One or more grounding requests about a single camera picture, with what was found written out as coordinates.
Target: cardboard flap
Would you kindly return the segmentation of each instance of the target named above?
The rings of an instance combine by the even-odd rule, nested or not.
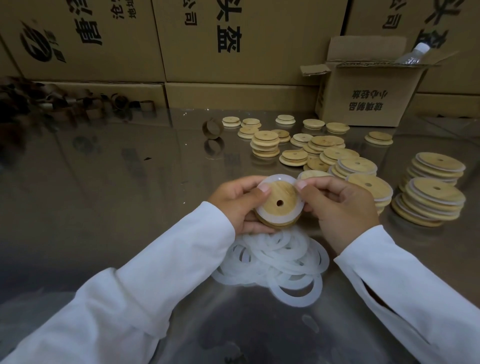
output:
[[[303,76],[316,76],[330,72],[330,68],[326,64],[314,64],[312,66],[300,66]]]
[[[453,57],[457,53],[457,50],[446,53],[438,49],[431,49],[427,52],[427,54],[422,57],[421,62],[424,64],[435,65],[437,63],[440,63],[441,61],[446,60],[447,58]]]
[[[435,67],[439,66],[439,64],[425,64],[425,63],[416,63],[416,64],[402,64],[402,63],[394,63],[391,61],[373,61],[373,62],[364,62],[364,61],[357,61],[357,62],[342,62],[339,63],[336,67],[337,68],[428,68],[428,67]]]
[[[335,36],[328,61],[394,61],[405,53],[404,36]]]

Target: right hand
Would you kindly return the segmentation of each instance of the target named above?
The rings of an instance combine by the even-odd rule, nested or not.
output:
[[[380,225],[373,196],[366,189],[337,177],[313,177],[295,184],[316,217],[325,239],[337,254],[365,231]]]

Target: clear plastic bottle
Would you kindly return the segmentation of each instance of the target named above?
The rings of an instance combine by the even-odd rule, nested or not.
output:
[[[422,57],[430,50],[430,46],[426,43],[419,43],[415,46],[413,51],[404,54],[395,63],[415,64],[419,63]]]

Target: white sleeve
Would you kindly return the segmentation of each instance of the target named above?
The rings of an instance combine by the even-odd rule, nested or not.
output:
[[[421,363],[480,363],[480,310],[398,247],[381,225],[358,237],[335,262]],[[365,285],[391,310],[378,304]]]
[[[220,265],[235,230],[203,202],[119,270],[87,281],[3,364],[146,364],[175,305]]]

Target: left hand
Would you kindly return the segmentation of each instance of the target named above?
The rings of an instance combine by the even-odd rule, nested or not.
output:
[[[260,223],[252,212],[255,207],[263,205],[272,192],[268,184],[262,185],[262,189],[256,188],[265,178],[249,176],[223,183],[208,199],[230,220],[236,234],[275,232]]]

